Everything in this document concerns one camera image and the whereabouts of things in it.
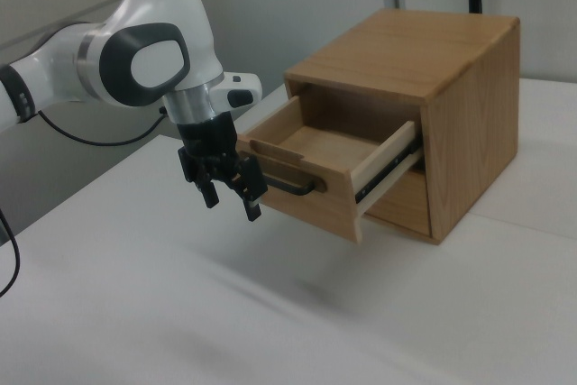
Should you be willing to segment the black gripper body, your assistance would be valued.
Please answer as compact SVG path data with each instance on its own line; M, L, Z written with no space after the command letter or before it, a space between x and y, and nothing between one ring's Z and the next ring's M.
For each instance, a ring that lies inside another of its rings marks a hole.
M185 174L235 174L238 164L237 133L230 113L222 113L198 124L178 124L184 147L179 159Z

